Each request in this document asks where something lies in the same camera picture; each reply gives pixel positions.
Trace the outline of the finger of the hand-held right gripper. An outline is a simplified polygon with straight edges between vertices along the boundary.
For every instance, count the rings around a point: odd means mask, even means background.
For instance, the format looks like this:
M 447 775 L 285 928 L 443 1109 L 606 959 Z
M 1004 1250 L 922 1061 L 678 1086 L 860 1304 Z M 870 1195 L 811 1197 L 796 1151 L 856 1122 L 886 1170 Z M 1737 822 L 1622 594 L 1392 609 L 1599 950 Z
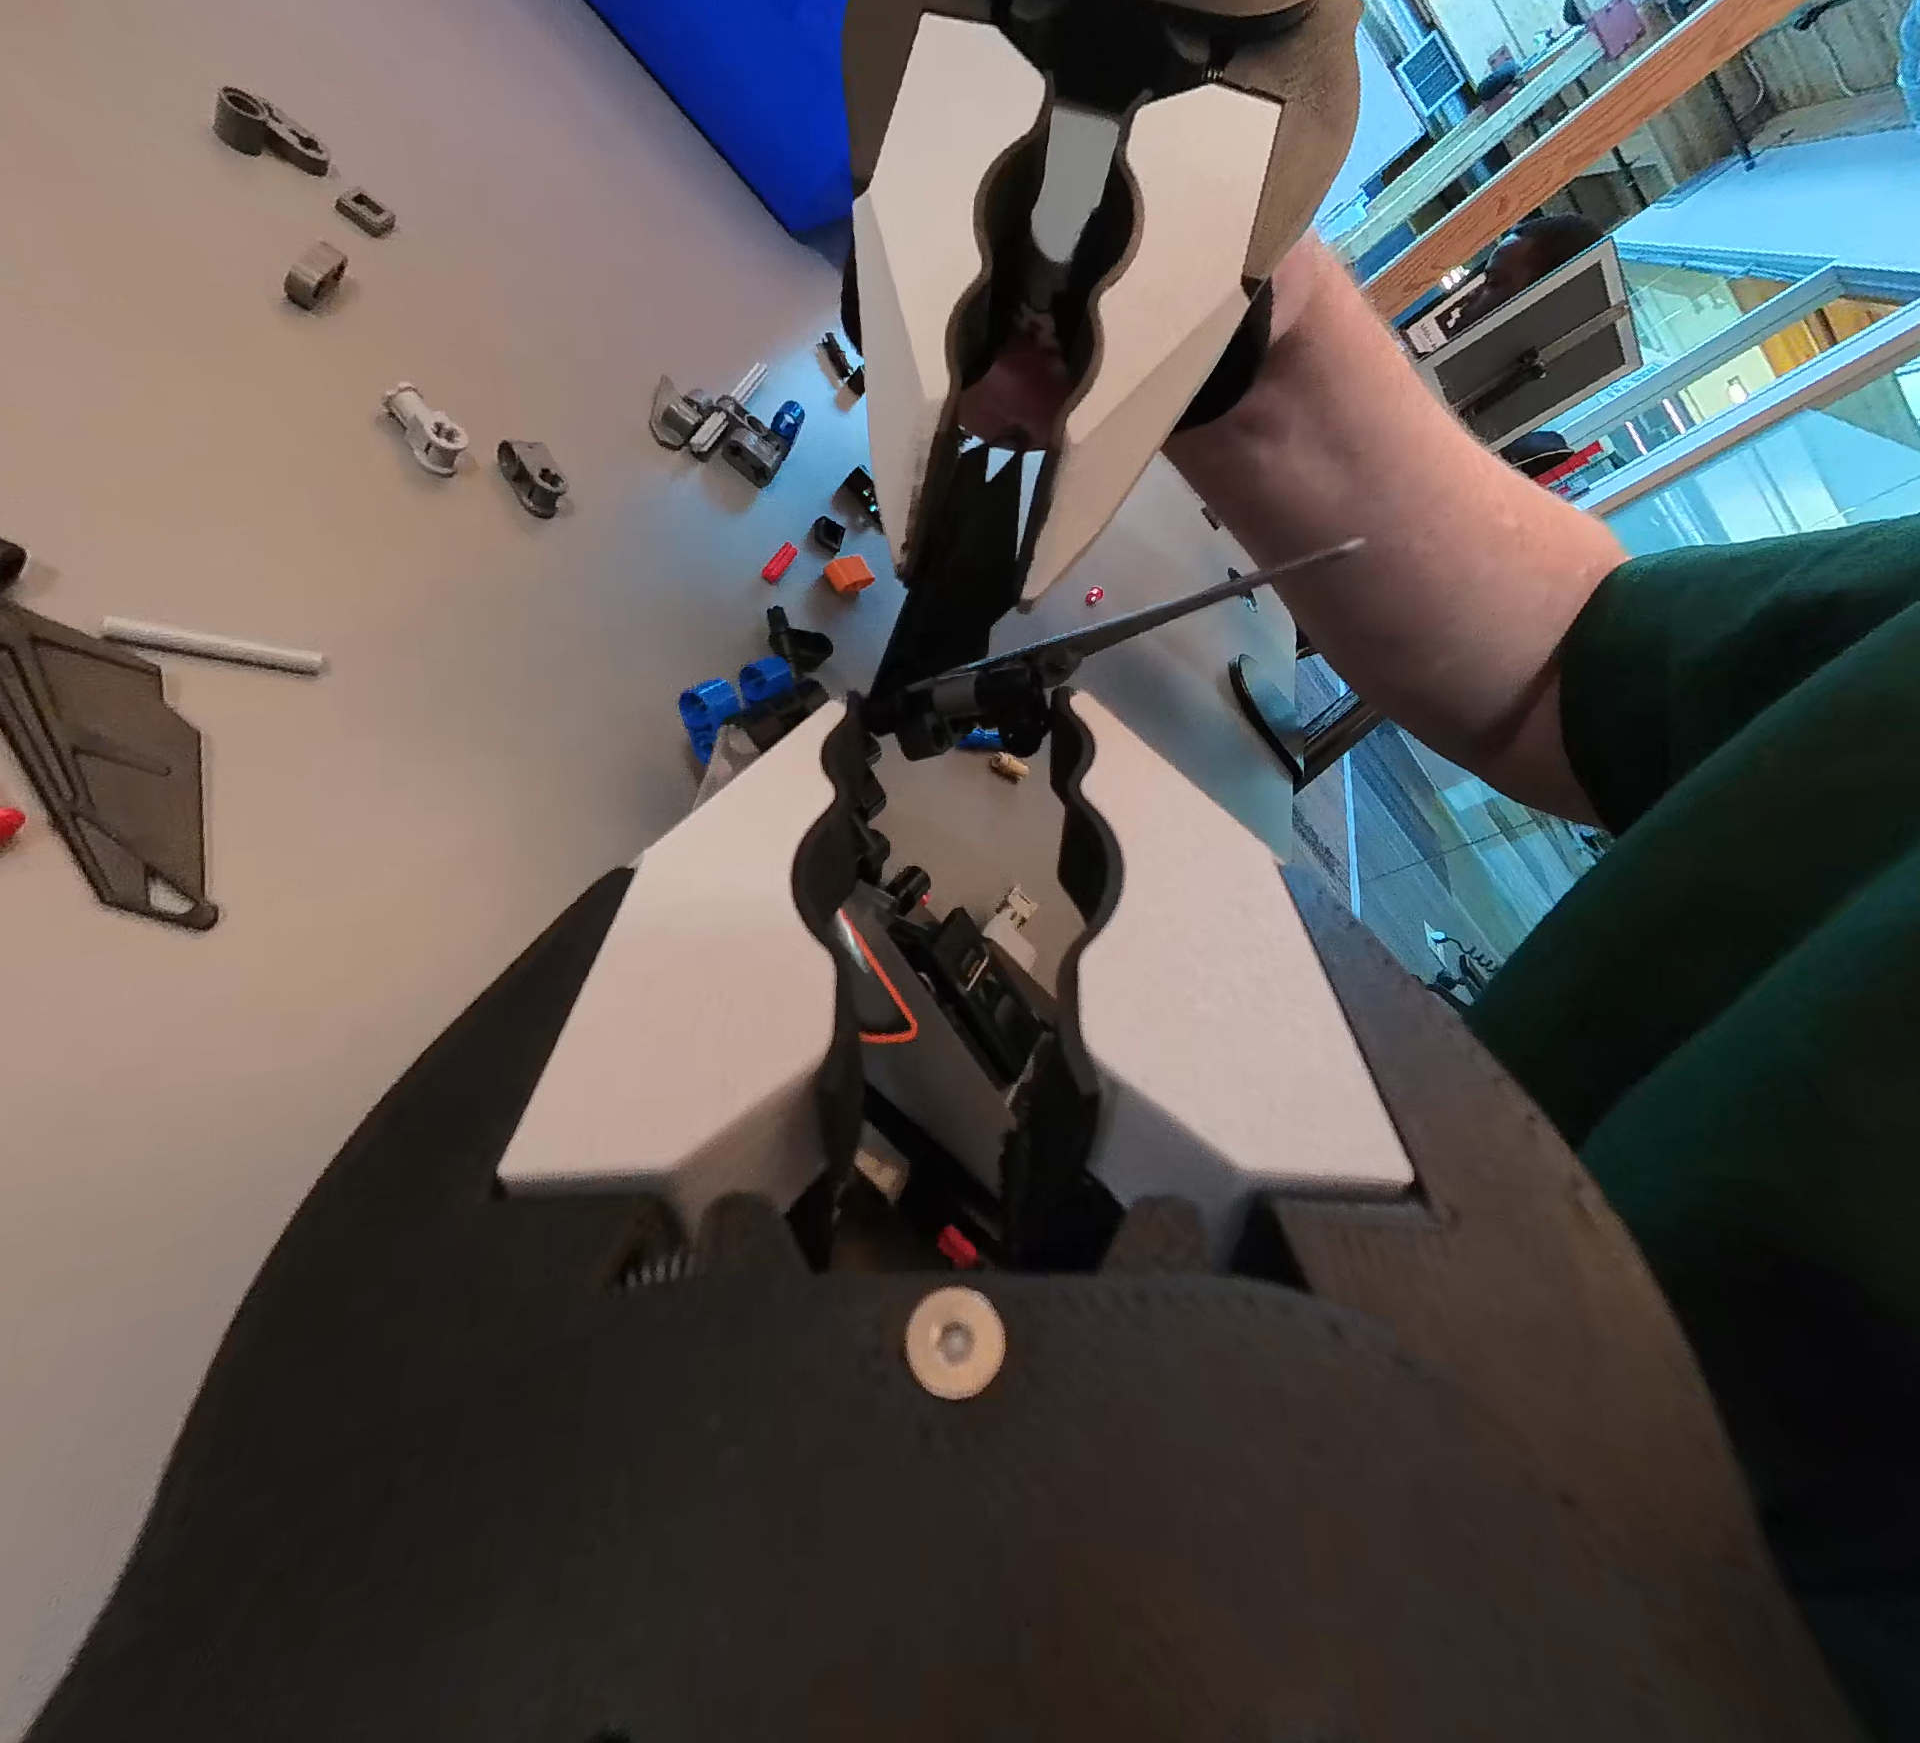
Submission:
M 1115 520 L 1246 308 L 1246 259 L 1284 104 L 1228 83 L 1146 103 L 1112 154 L 1106 215 L 1055 302 L 1069 365 L 1021 546 L 1021 611 L 1033 611 Z
M 952 458 L 963 314 L 993 267 L 986 195 L 1047 110 L 1042 75 L 994 27 L 925 15 L 852 206 L 870 479 L 898 581 L 919 581 Z

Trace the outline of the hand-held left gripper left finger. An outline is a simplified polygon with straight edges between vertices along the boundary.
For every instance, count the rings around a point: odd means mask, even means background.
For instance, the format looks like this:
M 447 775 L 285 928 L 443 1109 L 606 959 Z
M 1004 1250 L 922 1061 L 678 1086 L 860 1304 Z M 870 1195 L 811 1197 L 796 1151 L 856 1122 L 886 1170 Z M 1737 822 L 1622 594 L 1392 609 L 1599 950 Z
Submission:
M 639 1195 L 695 1228 L 847 1170 L 861 1078 L 833 921 L 861 769 L 830 700 L 637 858 L 497 1161 L 507 1195 Z

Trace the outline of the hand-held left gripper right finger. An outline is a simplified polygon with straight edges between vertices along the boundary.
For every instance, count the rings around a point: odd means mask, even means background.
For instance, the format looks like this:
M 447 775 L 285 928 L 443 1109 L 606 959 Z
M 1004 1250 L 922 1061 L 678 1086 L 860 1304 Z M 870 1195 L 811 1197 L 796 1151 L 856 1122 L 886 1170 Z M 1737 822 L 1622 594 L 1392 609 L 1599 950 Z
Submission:
M 1051 700 L 1058 877 L 1083 921 L 1059 1045 L 1086 1171 L 1236 1243 L 1262 1197 L 1403 1204 L 1417 1171 L 1284 867 L 1076 689 Z

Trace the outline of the grey black lego subassembly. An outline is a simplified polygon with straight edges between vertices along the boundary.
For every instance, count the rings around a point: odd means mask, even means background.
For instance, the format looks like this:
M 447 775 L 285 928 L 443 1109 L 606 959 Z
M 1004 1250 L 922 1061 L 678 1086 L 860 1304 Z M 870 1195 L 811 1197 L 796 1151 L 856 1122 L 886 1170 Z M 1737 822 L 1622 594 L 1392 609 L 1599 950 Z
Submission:
M 836 914 L 864 1072 L 856 1170 L 952 1267 L 1091 1272 L 1116 1207 L 1086 1171 L 1091 1112 L 1051 997 L 969 914 L 932 914 L 928 890 L 907 867 Z

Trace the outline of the long black lego panel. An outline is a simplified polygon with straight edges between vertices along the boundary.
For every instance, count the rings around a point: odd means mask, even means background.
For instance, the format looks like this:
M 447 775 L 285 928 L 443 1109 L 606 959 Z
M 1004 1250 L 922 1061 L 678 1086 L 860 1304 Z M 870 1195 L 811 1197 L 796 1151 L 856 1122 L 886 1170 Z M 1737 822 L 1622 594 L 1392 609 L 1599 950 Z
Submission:
M 1001 652 L 936 677 L 898 684 L 860 704 L 861 727 L 894 738 L 907 762 L 931 762 L 962 748 L 969 737 L 993 734 L 997 751 L 1035 757 L 1048 737 L 1048 710 L 1059 689 L 1100 652 L 1126 646 L 1228 600 L 1245 600 L 1284 577 L 1339 564 L 1362 550 L 1362 537 L 1300 556 L 1250 577 L 1230 577 L 1195 594 L 1157 602 L 1126 617 L 1109 617 L 1076 632 Z

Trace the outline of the person's right forearm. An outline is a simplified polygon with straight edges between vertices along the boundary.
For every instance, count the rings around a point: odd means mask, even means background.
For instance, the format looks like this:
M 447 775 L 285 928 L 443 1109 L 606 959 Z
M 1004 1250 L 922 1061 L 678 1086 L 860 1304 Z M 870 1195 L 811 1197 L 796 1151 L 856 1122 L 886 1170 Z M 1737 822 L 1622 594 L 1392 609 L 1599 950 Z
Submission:
M 1279 566 L 1362 537 L 1339 564 L 1284 577 L 1296 624 L 1380 716 L 1495 792 L 1594 822 L 1557 704 L 1561 649 L 1622 566 L 1614 535 L 1485 450 L 1417 379 L 1328 458 L 1250 445 L 1170 461 L 1223 530 Z

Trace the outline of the scattered loose lego pieces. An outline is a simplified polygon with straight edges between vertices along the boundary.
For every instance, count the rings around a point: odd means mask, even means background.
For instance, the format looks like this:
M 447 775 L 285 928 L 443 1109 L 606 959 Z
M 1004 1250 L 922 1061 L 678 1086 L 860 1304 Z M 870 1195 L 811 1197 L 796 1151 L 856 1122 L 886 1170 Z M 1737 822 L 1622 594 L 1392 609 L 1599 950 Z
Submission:
M 621 858 L 692 789 L 673 694 L 772 602 L 870 684 L 904 602 L 877 530 L 864 594 L 811 543 L 761 581 L 864 441 L 819 417 L 753 492 L 645 435 L 649 317 L 695 287 L 597 211 L 508 247 L 442 191 L 372 239 L 372 195 L 275 154 L 162 134 L 181 165 L 109 143 L 87 182 L 61 137 L 2 147 L 2 535 L 36 611 L 249 643 L 147 652 L 229 917 Z

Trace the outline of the dark ribbed lego panel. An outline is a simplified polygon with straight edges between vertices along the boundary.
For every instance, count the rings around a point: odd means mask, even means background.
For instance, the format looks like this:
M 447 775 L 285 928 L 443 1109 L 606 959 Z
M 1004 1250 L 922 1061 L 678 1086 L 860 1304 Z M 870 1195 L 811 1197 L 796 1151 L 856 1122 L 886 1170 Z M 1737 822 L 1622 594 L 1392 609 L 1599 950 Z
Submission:
M 203 935 L 203 744 L 145 658 L 16 602 L 2 542 L 2 738 L 92 898 Z

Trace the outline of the person's right hand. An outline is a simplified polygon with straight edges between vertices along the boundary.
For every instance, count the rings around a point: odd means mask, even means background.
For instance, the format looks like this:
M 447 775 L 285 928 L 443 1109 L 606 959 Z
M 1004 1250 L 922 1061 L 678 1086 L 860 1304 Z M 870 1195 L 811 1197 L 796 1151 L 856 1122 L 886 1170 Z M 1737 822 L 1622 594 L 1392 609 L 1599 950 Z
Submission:
M 1328 458 L 1351 448 L 1368 414 L 1392 409 L 1407 382 L 1393 331 L 1348 267 L 1305 233 L 1269 277 L 1269 331 L 1236 403 L 1181 433 L 1181 448 L 1257 458 Z

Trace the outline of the black desk clamp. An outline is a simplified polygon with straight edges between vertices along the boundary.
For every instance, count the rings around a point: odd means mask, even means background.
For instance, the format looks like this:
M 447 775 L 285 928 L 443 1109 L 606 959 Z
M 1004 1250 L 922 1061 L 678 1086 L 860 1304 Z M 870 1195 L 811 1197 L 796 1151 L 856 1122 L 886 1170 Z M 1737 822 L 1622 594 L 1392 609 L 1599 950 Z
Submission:
M 1378 727 L 1380 710 L 1356 697 L 1337 700 L 1322 714 L 1300 720 L 1256 658 L 1230 659 L 1230 694 L 1240 720 L 1279 757 L 1297 792 L 1312 789 L 1328 769 L 1353 754 Z

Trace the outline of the grey monitor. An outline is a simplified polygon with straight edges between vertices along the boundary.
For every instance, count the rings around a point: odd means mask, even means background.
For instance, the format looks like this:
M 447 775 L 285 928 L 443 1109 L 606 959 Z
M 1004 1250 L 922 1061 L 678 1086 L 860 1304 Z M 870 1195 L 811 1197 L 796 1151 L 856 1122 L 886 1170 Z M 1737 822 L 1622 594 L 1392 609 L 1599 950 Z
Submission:
M 1527 288 L 1447 329 L 1486 288 L 1481 269 L 1458 301 L 1406 331 L 1423 386 L 1486 448 L 1512 450 L 1642 369 L 1642 336 L 1609 236 L 1556 260 Z

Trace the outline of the white wall air conditioner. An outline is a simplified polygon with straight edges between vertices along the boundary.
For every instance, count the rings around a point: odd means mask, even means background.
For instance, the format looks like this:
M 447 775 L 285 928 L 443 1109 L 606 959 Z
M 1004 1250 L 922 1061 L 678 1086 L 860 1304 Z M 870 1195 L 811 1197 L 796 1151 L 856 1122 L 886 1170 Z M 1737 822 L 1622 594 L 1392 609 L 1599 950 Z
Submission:
M 1423 32 L 1392 69 L 1407 107 L 1428 134 L 1444 134 L 1469 116 L 1476 104 L 1474 83 L 1443 28 Z

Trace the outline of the wooden post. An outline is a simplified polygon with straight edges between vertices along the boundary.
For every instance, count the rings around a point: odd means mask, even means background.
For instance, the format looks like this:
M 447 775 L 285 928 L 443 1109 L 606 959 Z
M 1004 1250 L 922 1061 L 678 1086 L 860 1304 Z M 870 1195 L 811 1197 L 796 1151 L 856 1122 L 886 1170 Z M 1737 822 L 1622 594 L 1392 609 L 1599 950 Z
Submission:
M 1417 307 L 1423 295 L 1440 287 L 1447 269 L 1474 260 L 1476 253 L 1564 194 L 1573 179 L 1621 147 L 1638 127 L 1649 124 L 1673 99 L 1684 97 L 1807 4 L 1812 0 L 1704 0 L 1653 45 L 1646 45 L 1592 99 L 1546 131 L 1543 140 L 1523 147 L 1474 198 L 1451 211 L 1380 269 L 1365 283 L 1375 311 L 1393 321 Z

